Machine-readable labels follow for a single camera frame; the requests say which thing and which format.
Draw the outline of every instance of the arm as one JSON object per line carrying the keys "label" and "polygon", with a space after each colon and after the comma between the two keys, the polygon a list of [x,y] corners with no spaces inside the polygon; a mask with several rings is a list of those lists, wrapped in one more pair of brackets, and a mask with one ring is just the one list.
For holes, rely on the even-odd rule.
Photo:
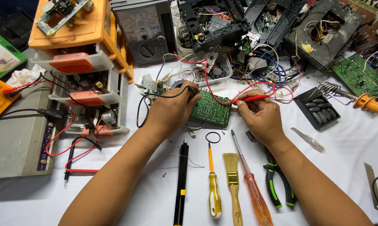
{"label": "arm", "polygon": [[366,214],[285,136],[279,105],[250,90],[238,97],[238,112],[252,134],[273,154],[312,226],[373,226]]}
{"label": "arm", "polygon": [[[170,90],[164,96],[176,95],[187,85],[199,92],[195,84],[186,81],[181,88]],[[174,98],[158,98],[150,108],[145,125],[91,178],[69,205],[59,225],[114,225],[151,155],[183,126],[200,98],[200,95],[190,96],[188,89]]]}

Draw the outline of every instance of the brush bristles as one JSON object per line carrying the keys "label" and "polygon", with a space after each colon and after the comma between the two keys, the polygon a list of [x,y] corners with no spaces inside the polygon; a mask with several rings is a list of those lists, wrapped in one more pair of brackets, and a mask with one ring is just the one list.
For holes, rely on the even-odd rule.
{"label": "brush bristles", "polygon": [[227,172],[237,172],[238,171],[238,153],[224,153],[222,154],[225,163],[225,169]]}

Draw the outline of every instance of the hand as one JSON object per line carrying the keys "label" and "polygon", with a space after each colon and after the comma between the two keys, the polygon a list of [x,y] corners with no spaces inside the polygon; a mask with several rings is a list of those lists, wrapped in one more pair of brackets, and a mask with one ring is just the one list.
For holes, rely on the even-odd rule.
{"label": "hand", "polygon": [[[181,88],[169,90],[163,96],[174,96],[180,93],[186,86],[191,86],[196,93],[200,92],[199,87],[193,82],[185,81]],[[144,126],[161,135],[162,139],[165,140],[171,137],[187,122],[193,111],[193,106],[201,98],[200,94],[193,96],[188,88],[177,97],[158,97],[149,110]]]}
{"label": "hand", "polygon": [[286,140],[281,123],[280,106],[270,98],[254,100],[245,103],[241,101],[248,97],[260,96],[264,93],[258,89],[244,92],[238,97],[238,113],[249,130],[265,146],[270,146],[279,140]]}

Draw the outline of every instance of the gray metal device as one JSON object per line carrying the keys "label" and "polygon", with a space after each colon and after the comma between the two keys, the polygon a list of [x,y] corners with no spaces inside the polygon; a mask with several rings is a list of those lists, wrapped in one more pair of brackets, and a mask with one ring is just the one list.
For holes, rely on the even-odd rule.
{"label": "gray metal device", "polygon": [[[41,83],[23,90],[8,109],[59,109],[60,103],[49,100],[50,88]],[[23,111],[0,120],[0,178],[51,174],[54,159],[46,154],[48,142],[59,133],[65,120],[54,120],[32,111]],[[58,138],[48,151],[57,151]]]}
{"label": "gray metal device", "polygon": [[163,61],[176,51],[169,0],[113,0],[111,10],[137,65]]}

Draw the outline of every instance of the yellow screwdriver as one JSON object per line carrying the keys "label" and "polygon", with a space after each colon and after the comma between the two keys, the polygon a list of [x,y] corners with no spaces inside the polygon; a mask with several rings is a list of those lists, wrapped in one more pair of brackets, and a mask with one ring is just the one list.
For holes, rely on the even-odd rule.
{"label": "yellow screwdriver", "polygon": [[214,219],[218,219],[222,215],[221,197],[218,193],[217,175],[214,172],[212,149],[209,142],[209,162],[210,162],[210,195],[209,195],[209,211]]}

